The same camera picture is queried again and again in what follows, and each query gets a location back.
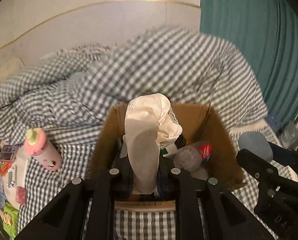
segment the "teal curtain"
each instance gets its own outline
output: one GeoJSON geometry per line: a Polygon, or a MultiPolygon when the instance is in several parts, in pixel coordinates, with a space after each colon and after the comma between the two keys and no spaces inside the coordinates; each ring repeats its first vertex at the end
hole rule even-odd
{"type": "Polygon", "coordinates": [[[269,112],[298,121],[298,17],[285,0],[201,0],[200,31],[235,44],[269,112]]]}

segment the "gray checkered blanket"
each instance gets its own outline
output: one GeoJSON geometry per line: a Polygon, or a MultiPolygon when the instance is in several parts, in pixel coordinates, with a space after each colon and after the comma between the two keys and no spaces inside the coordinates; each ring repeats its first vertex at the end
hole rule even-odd
{"type": "MultiPolygon", "coordinates": [[[[63,160],[56,172],[33,158],[29,162],[19,231],[72,178],[85,176],[110,108],[153,93],[172,102],[211,105],[228,130],[267,114],[248,62],[233,44],[212,35],[162,27],[111,51],[92,45],[41,59],[0,85],[0,138],[19,144],[27,129],[42,127],[63,160]]],[[[241,189],[238,198],[253,205],[254,184],[241,189]]],[[[157,235],[159,224],[155,219],[148,231],[155,228],[157,235]]],[[[126,220],[123,225],[134,226],[126,220]]],[[[171,237],[163,232],[163,239],[171,237]]]]}

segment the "red package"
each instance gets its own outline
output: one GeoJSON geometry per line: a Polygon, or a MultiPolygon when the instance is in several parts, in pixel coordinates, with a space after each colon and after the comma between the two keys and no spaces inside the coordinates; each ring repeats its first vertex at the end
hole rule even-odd
{"type": "Polygon", "coordinates": [[[15,201],[23,206],[26,205],[26,188],[24,187],[16,188],[15,201]]]}
{"type": "Polygon", "coordinates": [[[198,151],[202,158],[201,163],[204,163],[212,156],[212,145],[210,143],[206,143],[205,145],[201,146],[198,151]]]}
{"type": "Polygon", "coordinates": [[[7,173],[8,169],[11,166],[12,166],[12,163],[6,163],[6,162],[0,163],[0,174],[2,177],[7,173]]]}

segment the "cardboard box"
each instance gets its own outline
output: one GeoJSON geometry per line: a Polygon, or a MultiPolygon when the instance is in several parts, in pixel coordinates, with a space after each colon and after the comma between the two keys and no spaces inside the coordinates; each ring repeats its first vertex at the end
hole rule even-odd
{"type": "MultiPolygon", "coordinates": [[[[95,178],[109,169],[116,156],[116,139],[124,135],[126,104],[113,107],[102,128],[87,177],[95,178]]],[[[244,186],[244,174],[236,160],[231,140],[214,109],[197,104],[172,104],[187,145],[207,140],[213,146],[213,156],[204,164],[209,177],[215,177],[230,190],[244,186]]]]}

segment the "yellow bottle cap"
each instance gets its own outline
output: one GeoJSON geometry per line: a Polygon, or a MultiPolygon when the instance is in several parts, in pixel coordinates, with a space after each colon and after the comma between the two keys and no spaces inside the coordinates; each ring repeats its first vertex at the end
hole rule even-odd
{"type": "Polygon", "coordinates": [[[34,130],[30,129],[26,132],[26,138],[28,139],[29,145],[34,145],[39,141],[39,134],[35,129],[34,130]]]}

